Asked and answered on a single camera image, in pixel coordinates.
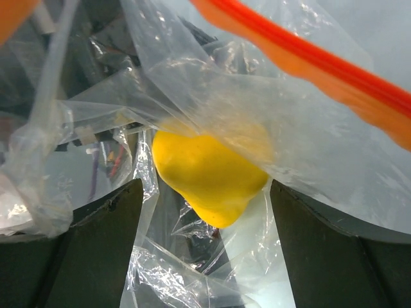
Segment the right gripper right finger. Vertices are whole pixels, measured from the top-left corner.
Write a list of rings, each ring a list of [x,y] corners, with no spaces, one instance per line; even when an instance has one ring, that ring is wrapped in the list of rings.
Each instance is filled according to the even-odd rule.
[[[276,180],[270,198],[297,307],[410,307],[410,235]]]

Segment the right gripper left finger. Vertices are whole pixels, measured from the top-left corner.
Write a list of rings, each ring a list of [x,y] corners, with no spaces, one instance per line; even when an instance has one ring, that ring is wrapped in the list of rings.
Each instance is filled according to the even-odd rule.
[[[119,307],[143,201],[132,180],[54,238],[1,236],[1,307]]]

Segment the clear zip top bag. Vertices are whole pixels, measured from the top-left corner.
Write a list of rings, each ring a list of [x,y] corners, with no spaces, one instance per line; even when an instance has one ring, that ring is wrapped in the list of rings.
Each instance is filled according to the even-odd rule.
[[[410,152],[190,1],[19,1],[2,307],[409,307]]]

